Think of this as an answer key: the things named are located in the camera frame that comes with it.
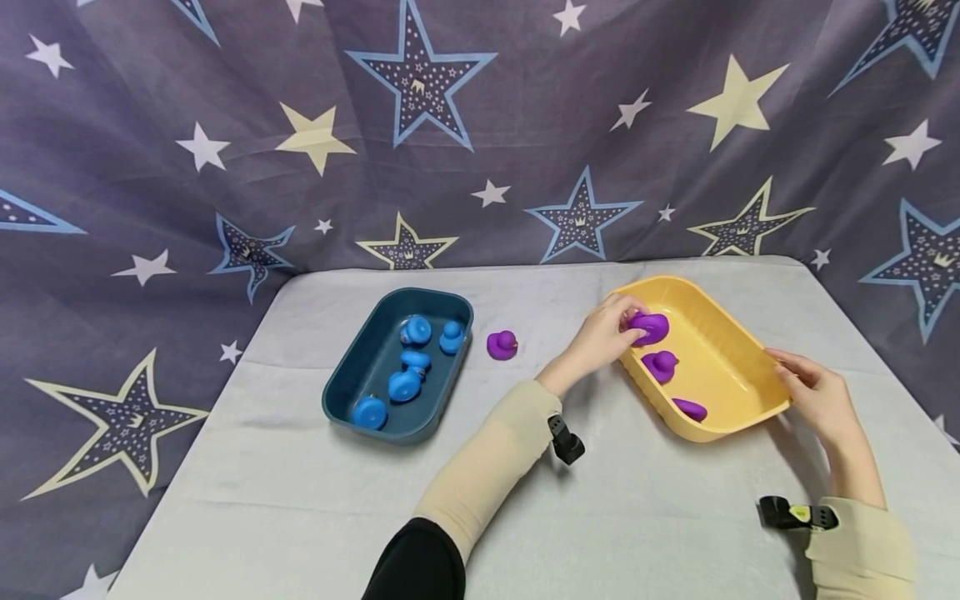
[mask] black sleeve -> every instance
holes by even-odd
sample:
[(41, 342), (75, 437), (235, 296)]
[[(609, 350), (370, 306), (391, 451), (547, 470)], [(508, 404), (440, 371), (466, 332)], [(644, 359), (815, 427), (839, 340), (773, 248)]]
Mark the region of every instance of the black sleeve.
[(433, 521), (404, 525), (380, 555), (363, 600), (463, 600), (460, 551)]

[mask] blue-outlined star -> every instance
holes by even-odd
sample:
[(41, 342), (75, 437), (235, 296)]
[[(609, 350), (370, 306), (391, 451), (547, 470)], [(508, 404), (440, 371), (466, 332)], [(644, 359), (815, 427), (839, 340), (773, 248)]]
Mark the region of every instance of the blue-outlined star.
[(137, 487), (147, 495), (156, 484), (159, 471), (157, 439), (208, 414), (193, 408), (161, 404), (156, 399), (155, 359), (156, 348), (133, 368), (116, 395), (26, 380), (93, 421), (97, 430), (56, 475), (24, 496), (24, 500), (68, 486), (117, 462), (127, 468)]
[(420, 239), (398, 212), (394, 239), (381, 242), (357, 242), (357, 246), (390, 265), (390, 270), (433, 269), (431, 261), (459, 237)]
[(267, 279), (271, 269), (293, 267), (285, 259), (277, 256), (273, 249), (286, 246), (290, 235), (294, 232), (294, 227), (274, 237), (252, 237), (217, 213), (217, 232), (220, 234), (220, 242), (224, 245), (224, 259), (209, 275), (250, 271), (247, 298), (250, 304), (253, 304), (256, 288)]
[(736, 217), (728, 221), (716, 221), (687, 228), (687, 231), (699, 233), (712, 240), (702, 256), (718, 256), (726, 253), (759, 256), (760, 244), (767, 234), (814, 210), (813, 206), (809, 206), (781, 215), (768, 215), (767, 206), (770, 203), (770, 188), (773, 182), (772, 177), (764, 182)]
[(553, 229), (553, 239), (540, 264), (559, 256), (571, 248), (582, 248), (600, 260), (607, 260), (603, 247), (603, 229), (637, 208), (643, 201), (597, 204), (593, 195), (593, 181), (589, 166), (584, 169), (566, 204), (527, 208)]
[(453, 94), (487, 65), (496, 53), (436, 54), (414, 0), (400, 0), (399, 42), (395, 54), (347, 54), (396, 96), (394, 148), (424, 121), (473, 152)]
[(0, 189), (0, 229), (36, 233), (79, 233), (86, 231), (70, 225), (60, 217), (21, 200)]
[(900, 200), (900, 239), (902, 252), (860, 282), (913, 288), (926, 344), (950, 296), (960, 289), (960, 219), (939, 226), (904, 198)]
[[(91, 2), (93, 2), (93, 0), (77, 0), (77, 6), (81, 7)], [(213, 40), (213, 43), (218, 46), (220, 45), (220, 40), (217, 39), (217, 35), (213, 33), (213, 28), (210, 27), (210, 22), (206, 20), (204, 7), (201, 6), (200, 0), (170, 0), (170, 3), (180, 9), (197, 29), (204, 32), (205, 36)]]
[(960, 12), (960, 0), (883, 1), (890, 23), (830, 95), (901, 46), (913, 53), (930, 79), (936, 79)]

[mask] table surface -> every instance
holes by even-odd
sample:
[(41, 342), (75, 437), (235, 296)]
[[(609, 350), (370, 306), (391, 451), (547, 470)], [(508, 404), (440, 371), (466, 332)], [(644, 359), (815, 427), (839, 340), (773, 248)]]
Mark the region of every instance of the table surface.
[[(890, 505), (919, 552), (918, 597), (960, 589), (960, 457), (809, 270), (792, 260), (341, 271), (277, 296), (109, 600), (359, 598), (393, 533), (444, 462), (589, 309), (625, 283), (687, 277), (764, 344), (844, 374)], [(437, 434), (414, 447), (332, 425), (321, 393), (377, 301), (404, 286), (474, 307), (474, 341)], [(520, 340), (500, 363), (483, 339)], [(508, 498), (468, 566), (470, 600), (813, 598), (807, 535), (759, 526), (756, 500), (826, 491), (812, 434), (788, 412), (712, 444), (672, 434), (619, 365), (583, 381), (564, 414), (587, 454), (547, 455)]]

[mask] beige sleeve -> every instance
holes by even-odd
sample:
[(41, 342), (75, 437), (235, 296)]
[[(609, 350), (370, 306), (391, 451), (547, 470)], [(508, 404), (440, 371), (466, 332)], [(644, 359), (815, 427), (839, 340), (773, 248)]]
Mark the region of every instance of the beige sleeve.
[(560, 412), (560, 400), (541, 384), (515, 385), (427, 488), (414, 516), (440, 525), (464, 564), (507, 494), (550, 445), (546, 420)]
[(917, 558), (906, 527), (887, 511), (846, 498), (824, 498), (839, 526), (814, 532), (817, 600), (913, 600)]

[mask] fabric backdrop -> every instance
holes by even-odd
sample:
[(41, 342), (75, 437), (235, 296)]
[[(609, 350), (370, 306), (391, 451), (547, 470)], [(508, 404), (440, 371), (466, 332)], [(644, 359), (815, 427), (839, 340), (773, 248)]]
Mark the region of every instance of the fabric backdrop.
[(785, 254), (958, 444), (960, 0), (574, 1), (0, 3), (0, 597), (104, 597), (308, 271)]

